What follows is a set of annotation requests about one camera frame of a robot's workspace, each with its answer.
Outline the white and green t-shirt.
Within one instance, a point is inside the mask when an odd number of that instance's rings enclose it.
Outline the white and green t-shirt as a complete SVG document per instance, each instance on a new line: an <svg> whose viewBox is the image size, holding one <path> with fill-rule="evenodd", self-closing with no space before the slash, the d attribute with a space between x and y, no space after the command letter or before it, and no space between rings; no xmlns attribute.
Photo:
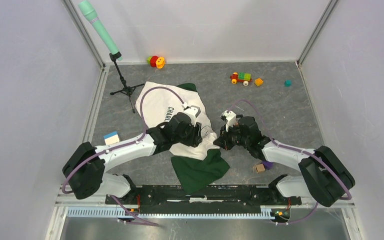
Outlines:
<svg viewBox="0 0 384 240"><path fill-rule="evenodd" d="M183 110L182 102L200 108L197 121L201 124L202 142L197 147L177 143L170 148L172 167L187 194L194 193L222 178L229 164L221 157L220 148L213 145L217 134L213 131L206 108L193 83L177 86L146 82L135 107L145 124L155 127L168 122Z"/></svg>

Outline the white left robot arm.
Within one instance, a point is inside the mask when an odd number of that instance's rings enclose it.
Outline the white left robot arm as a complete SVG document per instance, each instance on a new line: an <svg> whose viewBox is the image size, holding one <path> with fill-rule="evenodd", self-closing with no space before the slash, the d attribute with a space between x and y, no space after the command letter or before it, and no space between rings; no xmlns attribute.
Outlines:
<svg viewBox="0 0 384 240"><path fill-rule="evenodd" d="M185 113L177 113L168 122L151 127L143 134L111 145L93 146L83 142L68 159L62 173L62 191L83 200L94 194L113 195L130 204L137 190L122 175L108 171L123 163L171 149L175 144L197 147L202 142L201 123Z"/></svg>

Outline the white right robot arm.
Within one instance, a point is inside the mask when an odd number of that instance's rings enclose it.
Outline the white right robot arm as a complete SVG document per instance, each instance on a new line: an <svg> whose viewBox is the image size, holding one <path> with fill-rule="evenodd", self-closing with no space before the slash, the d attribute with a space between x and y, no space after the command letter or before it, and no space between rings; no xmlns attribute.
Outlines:
<svg viewBox="0 0 384 240"><path fill-rule="evenodd" d="M300 172L300 176L286 175L272 182L274 187L268 191L271 202L281 204L288 197L312 197L330 207L338 200L349 198L348 192L356 181L329 147L313 149L283 144L263 135L252 116L226 112L221 119L225 125L215 145L225 150L241 146L261 160L266 169L277 163Z"/></svg>

